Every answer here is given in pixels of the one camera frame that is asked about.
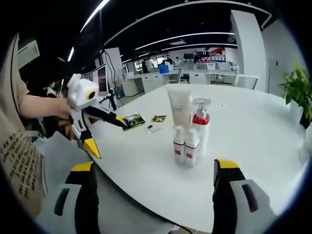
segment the potted plant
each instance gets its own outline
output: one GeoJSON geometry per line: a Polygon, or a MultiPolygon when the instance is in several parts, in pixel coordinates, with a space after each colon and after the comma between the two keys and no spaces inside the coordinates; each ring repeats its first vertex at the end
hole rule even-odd
{"type": "Polygon", "coordinates": [[[284,74],[285,83],[282,84],[286,104],[291,104],[291,114],[295,124],[299,122],[307,128],[312,120],[312,86],[309,74],[301,69],[298,62],[295,70],[284,74]]]}

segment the green leaves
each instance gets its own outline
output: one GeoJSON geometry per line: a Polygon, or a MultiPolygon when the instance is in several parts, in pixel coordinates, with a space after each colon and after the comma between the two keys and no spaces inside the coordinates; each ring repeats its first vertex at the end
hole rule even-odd
{"type": "Polygon", "coordinates": [[[309,82],[309,74],[302,70],[299,63],[296,62],[295,70],[291,73],[285,73],[281,84],[285,93],[286,104],[292,100],[303,107],[305,118],[312,120],[312,86],[309,82]]]}

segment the black ceiling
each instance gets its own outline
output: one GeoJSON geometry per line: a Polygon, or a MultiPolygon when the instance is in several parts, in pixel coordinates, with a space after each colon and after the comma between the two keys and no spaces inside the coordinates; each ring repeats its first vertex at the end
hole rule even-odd
{"type": "MultiPolygon", "coordinates": [[[[176,37],[184,34],[203,32],[231,32],[231,9],[254,13],[261,25],[268,14],[247,6],[227,3],[201,3],[181,6],[151,16],[137,22],[118,36],[118,32],[153,12],[185,3],[185,0],[110,0],[100,14],[90,21],[85,29],[80,30],[101,0],[54,0],[49,6],[36,5],[31,15],[25,16],[20,32],[20,43],[29,38],[38,42],[41,56],[21,68],[22,79],[35,86],[46,85],[52,80],[60,80],[73,72],[90,70],[94,60],[99,56],[102,45],[105,48],[119,47],[123,60],[134,59],[138,55],[151,52],[159,53],[161,49],[174,47],[169,43],[178,39],[157,43],[141,50],[136,48],[145,44],[176,37]],[[70,63],[67,61],[71,48],[75,48],[70,63]]],[[[264,9],[273,14],[277,11],[270,0],[237,0],[264,9]]],[[[183,38],[187,44],[198,43],[235,43],[227,35],[205,35],[183,38]]]]}

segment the white lotion tube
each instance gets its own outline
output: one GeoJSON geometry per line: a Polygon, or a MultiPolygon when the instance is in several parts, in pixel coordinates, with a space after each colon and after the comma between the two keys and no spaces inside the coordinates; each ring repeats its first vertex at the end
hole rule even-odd
{"type": "Polygon", "coordinates": [[[175,126],[183,126],[188,132],[191,128],[192,120],[192,92],[190,90],[167,89],[172,116],[175,126]]]}

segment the white wall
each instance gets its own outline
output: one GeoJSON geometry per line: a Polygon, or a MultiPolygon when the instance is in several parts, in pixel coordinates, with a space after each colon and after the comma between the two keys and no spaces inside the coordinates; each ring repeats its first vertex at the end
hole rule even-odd
{"type": "Polygon", "coordinates": [[[257,19],[252,13],[232,10],[231,22],[237,41],[239,72],[258,76],[255,89],[265,92],[267,86],[266,55],[257,19]]]}
{"type": "Polygon", "coordinates": [[[184,54],[196,54],[197,50],[205,50],[205,48],[191,48],[191,49],[184,49],[184,50],[175,50],[175,51],[169,51],[168,55],[169,58],[171,58],[173,61],[176,60],[176,57],[179,57],[179,59],[183,60],[184,54]]]}
{"type": "Polygon", "coordinates": [[[275,21],[262,31],[265,45],[268,69],[269,93],[283,96],[280,84],[283,82],[282,74],[294,70],[294,63],[299,62],[306,69],[304,58],[300,49],[287,27],[281,19],[275,21]]]}
{"type": "MultiPolygon", "coordinates": [[[[197,50],[205,50],[204,48],[191,48],[191,49],[184,49],[184,50],[175,50],[175,51],[169,51],[168,55],[169,57],[175,61],[176,57],[179,57],[180,59],[183,59],[184,54],[196,54],[197,50]]],[[[216,49],[216,47],[209,48],[209,51],[216,49]]],[[[234,48],[225,48],[225,57],[227,61],[231,61],[236,65],[238,64],[238,51],[234,48]]]]}

